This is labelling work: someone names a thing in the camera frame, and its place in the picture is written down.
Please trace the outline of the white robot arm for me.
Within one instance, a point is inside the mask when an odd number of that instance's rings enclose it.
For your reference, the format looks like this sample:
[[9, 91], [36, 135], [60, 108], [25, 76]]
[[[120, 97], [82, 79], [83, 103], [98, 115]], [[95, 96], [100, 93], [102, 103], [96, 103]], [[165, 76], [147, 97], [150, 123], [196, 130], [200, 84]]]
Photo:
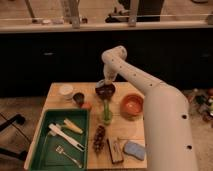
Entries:
[[122, 76], [144, 95], [144, 134], [148, 171], [199, 171], [189, 121], [189, 102], [176, 87], [126, 62], [116, 46], [101, 55], [104, 81]]

